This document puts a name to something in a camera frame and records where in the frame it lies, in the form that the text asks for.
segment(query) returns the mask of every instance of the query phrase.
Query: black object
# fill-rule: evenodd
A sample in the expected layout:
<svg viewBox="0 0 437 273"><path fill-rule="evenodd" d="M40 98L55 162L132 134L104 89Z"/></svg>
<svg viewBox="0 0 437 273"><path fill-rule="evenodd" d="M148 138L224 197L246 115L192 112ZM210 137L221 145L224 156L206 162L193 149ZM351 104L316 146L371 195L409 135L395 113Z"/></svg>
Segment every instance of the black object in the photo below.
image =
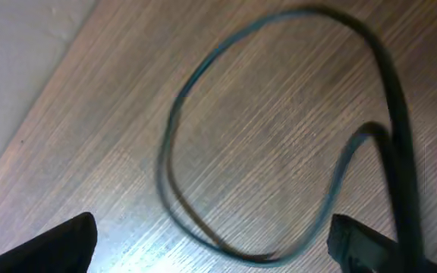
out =
<svg viewBox="0 0 437 273"><path fill-rule="evenodd" d="M288 249L289 253L278 256L277 253L249 254L239 252L229 247L223 240L211 237L215 244L209 243L201 236L192 232L188 226L171 209L165 190L165 177L171 180L171 153L174 137L178 128L181 107L190 93L193 85L203 75L206 69L223 54L230 46L242 40L251 33L256 32L266 24L279 20L319 15L330 18L353 30L362 36L366 44L372 49L373 56L379 69L380 77L385 91L388 113L391 118L391 134L381 124L368 122L353 133L343 148L333 171L332 183L325 195L319 213L313 223L307 228L302 237ZM276 14L267 15L252 22L245 28L229 36L211 51L191 74L190 78L181 88L171 107L167 127L165 129L162 145L159 150L156 168L156 186L159 198L165 211L172 221L191 239L199 245L214 253L230 259L246 263L251 266L276 267L284 265L296 259L315 240L321 227L326 223L338 195L348 164L357 148L368 138L372 137L382 161L385 179L388 186L388 194L394 213L395 227L398 234L398 253L396 256L396 268L400 272L422 272L426 270L426 260L423 251L423 235L420 225L419 194L417 192L417 174L413 155L413 141L410 131L407 106L402 93L401 83L395 71L394 64L387 50L377 36L361 21L355 17L337 11L323 5L307 5ZM171 191L184 204L178 186L171 184ZM187 205L187 211L193 211ZM205 223L196 216L191 218L202 229Z"/></svg>
<svg viewBox="0 0 437 273"><path fill-rule="evenodd" d="M344 273L403 272L397 243L346 215L333 215L327 244ZM426 260L424 272L437 273L437 264Z"/></svg>
<svg viewBox="0 0 437 273"><path fill-rule="evenodd" d="M0 255L0 272L87 272L96 244L96 221L84 212Z"/></svg>

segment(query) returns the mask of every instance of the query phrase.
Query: wooden surface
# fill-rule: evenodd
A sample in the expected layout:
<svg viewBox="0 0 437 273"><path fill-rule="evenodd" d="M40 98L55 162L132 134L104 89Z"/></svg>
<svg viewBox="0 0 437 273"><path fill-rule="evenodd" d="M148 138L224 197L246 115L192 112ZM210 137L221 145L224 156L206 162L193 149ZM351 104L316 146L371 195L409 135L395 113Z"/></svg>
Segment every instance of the wooden surface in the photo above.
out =
<svg viewBox="0 0 437 273"><path fill-rule="evenodd" d="M395 60L411 110L426 251L437 262L437 1L330 3L366 21ZM99 229L92 272L265 271L184 237L156 198L154 164L171 102L205 54L292 4L102 0L0 159L0 254L90 211ZM278 23L233 47L197 84L182 114L175 176L228 243L284 249L365 121L388 124L363 41L322 18ZM335 211L394 236L371 143L354 157ZM326 234L268 271L338 271Z"/></svg>

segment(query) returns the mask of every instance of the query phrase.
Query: wood grain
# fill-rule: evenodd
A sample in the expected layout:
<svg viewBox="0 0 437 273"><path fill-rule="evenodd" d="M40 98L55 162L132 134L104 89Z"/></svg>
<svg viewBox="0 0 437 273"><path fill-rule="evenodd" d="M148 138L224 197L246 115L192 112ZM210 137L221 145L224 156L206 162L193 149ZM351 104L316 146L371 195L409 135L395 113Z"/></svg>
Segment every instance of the wood grain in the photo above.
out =
<svg viewBox="0 0 437 273"><path fill-rule="evenodd" d="M325 3L369 24L395 60L411 110L426 251L437 262L437 2ZM206 53L252 19L297 4L102 0L0 159L0 254L90 211L99 229L90 271L264 271L184 237L156 198L154 164L171 102ZM318 17L281 22L234 46L199 81L184 106L174 173L228 243L285 249L316 212L346 139L365 121L388 124L385 107L359 37ZM335 211L394 236L370 143ZM270 271L338 271L326 234Z"/></svg>

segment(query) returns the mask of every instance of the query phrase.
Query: black cable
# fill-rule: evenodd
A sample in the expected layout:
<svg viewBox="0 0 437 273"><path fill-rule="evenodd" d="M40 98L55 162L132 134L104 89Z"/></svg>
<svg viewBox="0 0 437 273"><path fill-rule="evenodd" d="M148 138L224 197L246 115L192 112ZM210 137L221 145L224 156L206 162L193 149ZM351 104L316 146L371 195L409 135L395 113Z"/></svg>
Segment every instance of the black cable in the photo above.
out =
<svg viewBox="0 0 437 273"><path fill-rule="evenodd" d="M179 115L184 100L190 92L192 86L198 81L205 70L225 52L230 46L243 39L249 34L259 30L266 24L278 20L290 19L293 17L303 17L307 15L322 15L329 17L346 27L351 28L355 33L362 36L369 47L372 49L380 77L384 86L385 97L388 105L388 112L391 117L392 135L381 125L369 122L362 125L348 140L343 148L340 158L337 161L333 172L332 183L319 213L307 231L292 247L292 251L281 257L275 257L275 253L264 255L243 254L229 247L213 245L192 232L183 221L171 210L171 204L165 194L165 172L167 164L171 158L172 141L175 131L178 128ZM278 12L260 18L229 36L224 42L218 45L202 61L198 68L193 72L190 79L178 93L176 100L171 107L168 125L160 147L156 182L159 198L173 222L190 238L198 244L215 253L227 256L228 258L245 262L252 266L275 267L284 265L301 253L315 240L321 227L328 220L336 196L338 195L348 164L357 148L367 137L372 137L376 148L379 151L382 165L387 180L388 193L391 198L392 210L395 217L395 227L398 232L398 242L403 256L404 271L421 272L424 264L423 240L420 227L419 197L417 194L417 176L413 156L413 142L410 132L409 117L407 106L402 93L401 84L395 72L392 60L381 44L379 39L369 28L358 19L336 11L332 8L321 5L309 5L301 8Z"/></svg>

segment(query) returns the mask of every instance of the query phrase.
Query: cable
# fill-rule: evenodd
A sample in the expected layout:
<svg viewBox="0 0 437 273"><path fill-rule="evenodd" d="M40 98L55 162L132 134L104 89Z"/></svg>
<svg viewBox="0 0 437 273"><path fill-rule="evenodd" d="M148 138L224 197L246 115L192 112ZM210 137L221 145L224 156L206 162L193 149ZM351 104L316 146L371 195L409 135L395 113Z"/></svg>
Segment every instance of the cable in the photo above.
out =
<svg viewBox="0 0 437 273"><path fill-rule="evenodd" d="M191 88L198 81L205 70L230 46L240 41L251 33L256 32L266 24L279 20L286 20L307 15L320 15L328 17L352 29L362 36L367 45L372 49L380 77L385 91L385 98L388 105L388 113L391 118L391 137L388 131L375 122L368 122L362 125L348 140L335 166L332 182L324 197L319 212L307 231L296 241L292 251L280 256L276 253L263 255L251 255L240 253L232 248L220 245L213 245L192 232L186 224L173 212L171 203L165 194L165 172L166 162L171 158L172 142L176 129L178 128L181 107L190 92ZM277 267L291 262L302 254L308 246L314 242L321 227L328 220L336 197L341 189L344 175L348 164L357 148L367 139L372 137L382 160L385 179L387 181L388 193L391 199L392 211L395 218L395 227L398 232L398 242L402 253L404 271L421 272L424 264L423 240L420 227L419 196L417 193L417 176L413 156L413 141L410 131L407 106L402 93L401 84L395 72L391 58L379 39L369 28L358 19L341 11L328 8L322 5L307 5L292 10L281 11L276 14L262 17L242 30L229 36L218 45L198 68L192 73L184 87L178 93L169 114L168 124L162 139L156 166L156 186L158 195L164 209L171 220L191 239L199 245L218 253L222 256L244 262L251 266Z"/></svg>

